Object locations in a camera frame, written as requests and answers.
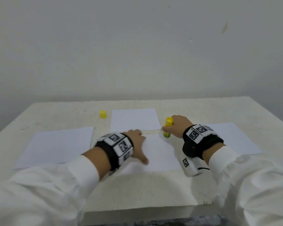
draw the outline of sheet of paper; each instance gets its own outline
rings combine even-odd
[[[14,169],[68,162],[91,147],[93,127],[37,132]]]
[[[126,132],[130,129],[158,130],[161,129],[154,108],[113,110],[110,132]]]
[[[224,144],[240,155],[262,153],[260,148],[251,141],[234,123],[208,124],[224,140]]]
[[[145,137],[143,152],[149,159],[149,164],[143,165],[136,159],[128,159],[131,162],[120,168],[119,175],[181,170],[174,148],[167,138],[162,134],[149,134]]]

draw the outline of tabletop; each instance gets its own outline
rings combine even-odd
[[[261,150],[283,159],[283,122],[249,97],[174,100],[34,103],[0,132],[0,181],[11,177],[18,157],[36,132],[94,126],[95,140],[109,133],[113,109],[155,108],[166,117],[183,115],[194,124],[233,122]],[[100,118],[106,110],[107,118]],[[161,130],[143,131],[143,134]],[[183,140],[171,136],[176,151]],[[216,183],[211,172],[187,178],[183,171],[118,175],[103,179],[86,202],[85,224],[183,218],[218,213],[212,204]]]

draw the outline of glue stick cap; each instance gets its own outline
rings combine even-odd
[[[167,117],[165,126],[172,126],[173,124],[174,124],[173,118]]]
[[[104,119],[107,117],[106,111],[105,110],[101,110],[100,111],[100,118]]]

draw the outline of white shirt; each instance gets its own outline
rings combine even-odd
[[[262,155],[238,156],[227,146],[215,152],[209,167],[218,184],[214,203],[230,220],[283,226],[283,169]],[[79,225],[98,181],[84,156],[22,170],[0,184],[0,226]]]

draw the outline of person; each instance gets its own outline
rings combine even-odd
[[[193,124],[184,116],[172,118],[174,125],[162,130],[183,138]],[[141,131],[119,134],[132,143],[130,155],[148,164]],[[78,225],[89,194],[117,167],[111,160],[114,153],[99,145],[71,162],[31,167],[1,183],[0,225]],[[204,150],[202,158],[218,185],[213,202],[231,221],[249,226],[283,225],[283,169],[260,154],[239,156],[222,142]]]

